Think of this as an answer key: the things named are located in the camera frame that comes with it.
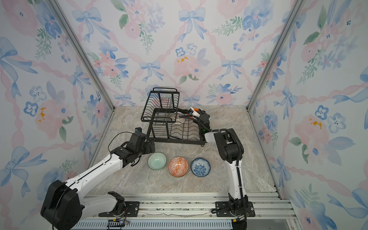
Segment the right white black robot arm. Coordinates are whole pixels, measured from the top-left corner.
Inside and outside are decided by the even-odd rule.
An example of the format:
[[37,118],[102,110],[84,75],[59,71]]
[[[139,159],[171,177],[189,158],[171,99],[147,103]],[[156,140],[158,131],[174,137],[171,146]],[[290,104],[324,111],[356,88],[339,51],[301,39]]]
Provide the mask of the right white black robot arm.
[[206,143],[215,143],[221,159],[226,163],[229,179],[229,207],[234,216],[245,216],[248,197],[242,183],[242,155],[244,148],[232,128],[211,129],[205,111],[194,109],[199,133]]

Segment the white patterned lattice bowl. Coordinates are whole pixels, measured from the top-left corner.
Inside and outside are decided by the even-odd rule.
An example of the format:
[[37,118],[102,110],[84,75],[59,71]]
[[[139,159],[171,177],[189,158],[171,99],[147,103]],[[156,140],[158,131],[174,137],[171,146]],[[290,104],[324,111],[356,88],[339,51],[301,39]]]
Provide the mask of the white patterned lattice bowl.
[[185,122],[185,118],[182,117],[183,113],[178,112],[177,116],[176,116],[176,121],[175,121],[175,125],[182,125]]

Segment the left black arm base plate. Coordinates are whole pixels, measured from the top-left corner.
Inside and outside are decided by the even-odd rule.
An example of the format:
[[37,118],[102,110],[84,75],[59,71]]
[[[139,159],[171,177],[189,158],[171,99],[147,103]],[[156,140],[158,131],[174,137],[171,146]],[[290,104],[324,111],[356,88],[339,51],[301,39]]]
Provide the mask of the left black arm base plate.
[[99,213],[98,217],[112,217],[112,218],[122,218],[122,217],[137,217],[140,207],[139,201],[128,201],[124,202],[122,208],[114,209],[111,212]]

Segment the mint green ribbed bowl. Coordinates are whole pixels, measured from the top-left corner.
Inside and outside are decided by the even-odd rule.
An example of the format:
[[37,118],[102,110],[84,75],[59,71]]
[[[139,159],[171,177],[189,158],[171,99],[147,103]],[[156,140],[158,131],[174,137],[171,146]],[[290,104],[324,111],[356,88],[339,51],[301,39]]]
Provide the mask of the mint green ribbed bowl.
[[166,156],[163,153],[156,152],[149,157],[148,166],[152,170],[160,170],[166,165],[166,162]]

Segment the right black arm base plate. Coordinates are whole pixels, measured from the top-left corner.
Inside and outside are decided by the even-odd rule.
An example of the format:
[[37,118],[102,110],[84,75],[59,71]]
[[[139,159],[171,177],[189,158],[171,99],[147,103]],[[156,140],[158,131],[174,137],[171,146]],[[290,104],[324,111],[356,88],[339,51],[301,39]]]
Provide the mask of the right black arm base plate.
[[[241,217],[244,215],[244,208],[240,208],[240,213],[235,214],[231,211],[231,207],[228,201],[215,202],[215,208],[211,210],[212,214],[216,214],[217,217]],[[248,201],[245,208],[246,217],[255,217],[255,209],[253,203]]]

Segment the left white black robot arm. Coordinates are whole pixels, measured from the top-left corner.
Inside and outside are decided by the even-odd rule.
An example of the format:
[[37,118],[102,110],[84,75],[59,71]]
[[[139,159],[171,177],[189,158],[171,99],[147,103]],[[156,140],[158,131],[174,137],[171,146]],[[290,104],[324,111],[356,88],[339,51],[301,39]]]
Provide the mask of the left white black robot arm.
[[70,230],[80,220],[100,213],[115,217],[125,215],[125,198],[110,191],[105,195],[87,198],[86,195],[111,174],[126,166],[135,166],[142,155],[155,152],[154,141],[136,130],[130,140],[113,150],[99,163],[83,173],[62,182],[54,181],[47,190],[40,214],[53,228]]

